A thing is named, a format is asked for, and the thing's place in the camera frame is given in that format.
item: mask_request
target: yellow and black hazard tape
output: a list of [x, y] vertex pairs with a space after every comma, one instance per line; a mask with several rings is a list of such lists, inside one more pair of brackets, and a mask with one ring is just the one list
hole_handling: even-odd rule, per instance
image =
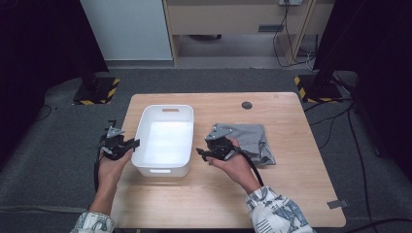
[[332, 98], [309, 98], [306, 95], [306, 91], [303, 88], [302, 82], [300, 81], [299, 77], [294, 77], [294, 83], [297, 86], [297, 90], [299, 91], [299, 95], [303, 103], [339, 103], [342, 101], [341, 99]]
[[109, 104], [112, 101], [113, 96], [115, 95], [116, 89], [118, 88], [120, 79], [114, 79], [113, 84], [107, 94], [107, 97], [104, 99], [84, 99], [73, 101], [74, 105], [95, 105], [95, 104]]

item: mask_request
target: black curtain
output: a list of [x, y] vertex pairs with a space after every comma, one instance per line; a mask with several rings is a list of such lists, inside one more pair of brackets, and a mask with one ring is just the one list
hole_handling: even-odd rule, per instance
[[315, 69], [354, 71], [357, 109], [378, 155], [412, 181], [412, 1], [336, 0]]
[[47, 89], [107, 71], [80, 1], [0, 1], [0, 164], [39, 113]]

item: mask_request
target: basket handle hole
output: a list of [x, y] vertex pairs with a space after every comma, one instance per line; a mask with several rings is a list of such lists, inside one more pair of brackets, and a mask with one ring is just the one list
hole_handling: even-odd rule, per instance
[[150, 169], [151, 173], [171, 173], [169, 169]]
[[161, 111], [164, 113], [178, 113], [179, 109], [162, 109]]

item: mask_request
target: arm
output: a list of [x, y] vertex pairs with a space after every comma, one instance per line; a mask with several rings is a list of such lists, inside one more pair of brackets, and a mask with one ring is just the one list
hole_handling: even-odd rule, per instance
[[[229, 140], [239, 147], [235, 139]], [[268, 186], [260, 186], [242, 155], [233, 154], [227, 161], [214, 157], [206, 159], [246, 191], [246, 204], [256, 232], [314, 232], [293, 200], [276, 194]]]
[[132, 153], [133, 150], [129, 150], [124, 157], [116, 161], [106, 157], [101, 158], [98, 174], [99, 188], [88, 208], [88, 213], [83, 213], [79, 217], [72, 232], [109, 233], [114, 230], [115, 223], [110, 218], [110, 212], [121, 172]]

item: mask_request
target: white cabinet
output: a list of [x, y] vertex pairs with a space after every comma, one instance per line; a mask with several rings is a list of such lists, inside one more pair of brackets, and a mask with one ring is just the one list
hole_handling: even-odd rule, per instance
[[162, 0], [81, 0], [105, 60], [172, 60]]

